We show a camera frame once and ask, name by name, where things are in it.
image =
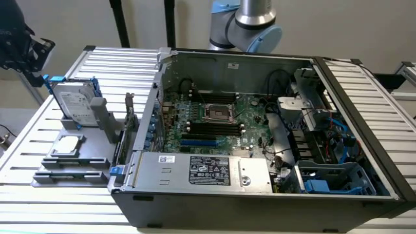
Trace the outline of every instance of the power supply label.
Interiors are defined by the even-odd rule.
[[[229,181],[229,160],[227,157],[191,156],[191,184],[229,186]]]

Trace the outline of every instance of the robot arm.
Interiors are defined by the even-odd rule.
[[[271,0],[216,0],[211,10],[211,50],[235,47],[271,53],[281,38]]]
[[[0,1],[0,67],[23,73],[33,87],[41,87],[44,79],[40,71],[55,47],[53,41],[37,42],[35,32],[15,0]]]

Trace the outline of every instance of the black cable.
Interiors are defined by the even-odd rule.
[[[307,116],[312,111],[315,111],[315,110],[316,110],[316,109],[312,108],[304,115],[301,115],[301,116],[299,117],[296,123],[297,123],[303,118],[305,118],[305,116]]]
[[[345,62],[345,63],[353,64],[353,65],[361,67],[364,70],[367,70],[367,71],[371,73],[371,75],[375,77],[375,79],[377,79],[377,77],[376,77],[376,75],[373,74],[373,72],[372,72],[367,67],[364,67],[361,64],[355,64],[355,63],[351,62],[351,61],[343,61],[343,60],[339,60],[339,59],[331,58],[331,57],[323,57],[323,59],[325,59],[325,60],[328,60],[328,61]]]
[[[1,126],[3,128],[7,129],[7,131],[11,133],[11,135],[12,135],[13,137],[17,137],[17,136],[13,134],[13,132],[8,129],[8,127],[5,127],[3,124],[0,124],[0,126]]]
[[[189,81],[191,83],[193,83],[192,78],[189,78],[189,77],[181,78],[180,84],[179,84],[179,87],[177,87],[177,93],[179,93],[179,94],[183,93],[183,92],[181,92],[181,87],[183,87],[183,82],[184,82],[184,81]]]
[[[275,152],[275,154],[280,154],[280,153],[283,153],[284,151],[288,151],[288,150],[292,150],[292,148],[287,148],[284,150],[280,150],[280,151]]]
[[[268,98],[268,95],[269,95],[269,86],[271,86],[271,78],[272,78],[272,75],[276,73],[276,72],[283,72],[287,74],[287,77],[288,77],[288,83],[291,84],[291,74],[283,70],[283,69],[276,69],[273,71],[271,71],[271,73],[267,75],[265,79],[267,79],[267,98]]]

